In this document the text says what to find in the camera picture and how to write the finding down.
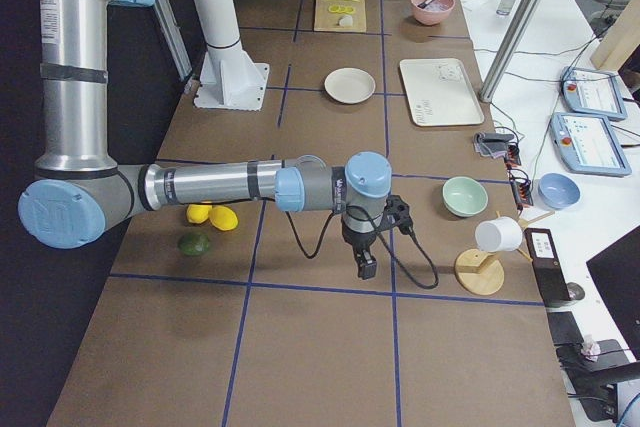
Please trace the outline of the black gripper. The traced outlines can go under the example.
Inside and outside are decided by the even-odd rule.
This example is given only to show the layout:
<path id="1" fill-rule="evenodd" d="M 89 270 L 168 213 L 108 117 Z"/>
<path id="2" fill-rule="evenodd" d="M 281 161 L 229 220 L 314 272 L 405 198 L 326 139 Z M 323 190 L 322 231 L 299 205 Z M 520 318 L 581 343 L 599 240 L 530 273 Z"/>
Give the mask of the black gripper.
<path id="1" fill-rule="evenodd" d="M 342 236 L 351 246 L 357 263 L 357 275 L 361 280 L 369 280 L 377 274 L 377 260 L 371 253 L 371 246 L 377 239 L 376 221 L 366 213 L 354 215 L 345 213 L 341 218 Z"/>

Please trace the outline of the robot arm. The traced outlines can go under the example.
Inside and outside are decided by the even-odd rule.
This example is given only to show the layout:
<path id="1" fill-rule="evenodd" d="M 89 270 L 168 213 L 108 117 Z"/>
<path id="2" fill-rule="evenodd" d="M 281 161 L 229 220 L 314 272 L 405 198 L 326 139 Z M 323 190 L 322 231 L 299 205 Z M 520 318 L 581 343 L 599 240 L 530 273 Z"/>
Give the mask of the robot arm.
<path id="1" fill-rule="evenodd" d="M 20 220 L 41 243 L 73 249 L 166 205 L 272 200 L 284 212 L 326 210 L 342 218 L 362 279 L 371 245 L 389 228 L 391 167 L 375 152 L 331 167 L 306 155 L 163 168 L 119 165 L 107 142 L 107 8 L 155 0 L 40 0 L 45 151 L 21 194 Z"/>

